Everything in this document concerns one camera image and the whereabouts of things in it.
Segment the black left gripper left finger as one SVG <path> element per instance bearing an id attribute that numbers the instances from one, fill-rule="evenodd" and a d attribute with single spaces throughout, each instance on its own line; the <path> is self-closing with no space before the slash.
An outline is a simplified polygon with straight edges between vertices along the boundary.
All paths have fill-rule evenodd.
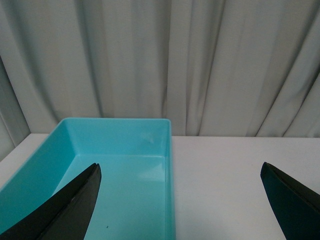
<path id="1" fill-rule="evenodd" d="M 4 231 L 2 240 L 83 240 L 102 180 L 93 163 L 37 209 Z"/>

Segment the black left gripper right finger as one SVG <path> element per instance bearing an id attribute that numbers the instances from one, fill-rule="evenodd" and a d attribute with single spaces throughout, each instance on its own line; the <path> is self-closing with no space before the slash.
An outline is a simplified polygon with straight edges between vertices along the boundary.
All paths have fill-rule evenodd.
<path id="1" fill-rule="evenodd" d="M 260 178 L 269 204 L 287 240 L 320 238 L 320 195 L 270 163 Z"/>

